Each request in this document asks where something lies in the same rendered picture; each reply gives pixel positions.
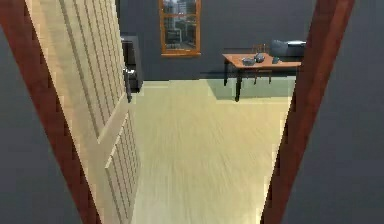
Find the brown wooden chair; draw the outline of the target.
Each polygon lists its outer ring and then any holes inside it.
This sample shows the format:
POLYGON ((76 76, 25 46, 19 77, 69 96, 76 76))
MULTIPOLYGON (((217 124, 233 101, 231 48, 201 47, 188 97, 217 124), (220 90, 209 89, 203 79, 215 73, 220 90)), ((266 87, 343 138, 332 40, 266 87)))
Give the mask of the brown wooden chair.
POLYGON ((254 53, 254 56, 257 53, 263 53, 265 56, 267 54, 267 45, 266 44, 256 44, 252 47, 252 52, 254 53))

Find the red-brown door frame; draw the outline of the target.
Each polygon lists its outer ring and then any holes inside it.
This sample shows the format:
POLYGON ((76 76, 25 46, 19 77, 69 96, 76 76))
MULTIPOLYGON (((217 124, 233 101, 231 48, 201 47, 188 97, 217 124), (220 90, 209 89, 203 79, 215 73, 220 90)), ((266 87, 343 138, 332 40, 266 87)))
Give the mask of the red-brown door frame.
MULTIPOLYGON (((281 224, 354 0, 317 0, 260 224, 281 224)), ((0 0, 3 28, 83 224, 102 224, 25 0, 0 0)))

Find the beige panelled room door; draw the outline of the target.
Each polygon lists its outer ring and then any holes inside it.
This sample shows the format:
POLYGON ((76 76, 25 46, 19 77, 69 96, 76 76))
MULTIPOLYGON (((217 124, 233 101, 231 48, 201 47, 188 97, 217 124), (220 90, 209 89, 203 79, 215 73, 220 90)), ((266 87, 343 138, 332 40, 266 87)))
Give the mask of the beige panelled room door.
POLYGON ((140 160, 115 0, 26 0, 103 224, 131 224, 140 160))

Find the black cabinet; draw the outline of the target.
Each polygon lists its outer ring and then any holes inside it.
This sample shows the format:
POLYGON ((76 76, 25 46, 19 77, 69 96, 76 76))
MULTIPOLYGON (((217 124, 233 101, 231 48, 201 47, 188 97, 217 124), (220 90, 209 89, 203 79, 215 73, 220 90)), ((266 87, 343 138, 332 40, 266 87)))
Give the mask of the black cabinet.
POLYGON ((130 89, 138 93, 144 81, 138 37, 122 35, 121 43, 130 89))

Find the wooden framed window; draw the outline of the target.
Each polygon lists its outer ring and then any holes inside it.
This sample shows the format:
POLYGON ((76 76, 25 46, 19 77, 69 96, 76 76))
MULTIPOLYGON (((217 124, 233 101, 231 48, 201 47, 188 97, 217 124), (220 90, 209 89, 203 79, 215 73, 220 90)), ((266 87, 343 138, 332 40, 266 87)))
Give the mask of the wooden framed window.
POLYGON ((201 0, 158 0, 161 55, 201 55, 201 0))

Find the orange wooden table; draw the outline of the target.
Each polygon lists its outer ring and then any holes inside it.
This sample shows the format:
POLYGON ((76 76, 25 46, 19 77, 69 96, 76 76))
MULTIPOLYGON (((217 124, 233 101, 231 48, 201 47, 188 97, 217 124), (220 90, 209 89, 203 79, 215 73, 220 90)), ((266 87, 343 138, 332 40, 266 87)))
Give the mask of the orange wooden table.
MULTIPOLYGON (((242 79, 246 73, 252 73, 255 78, 259 77, 259 73, 272 73, 273 71, 286 71, 289 69, 298 72, 301 63, 291 61, 275 60, 268 53, 257 54, 223 54, 224 57, 224 85, 228 82, 228 68, 230 65, 235 69, 236 88, 235 101, 238 102, 241 95, 242 79)), ((271 75, 268 75, 268 81, 271 81, 271 75)))

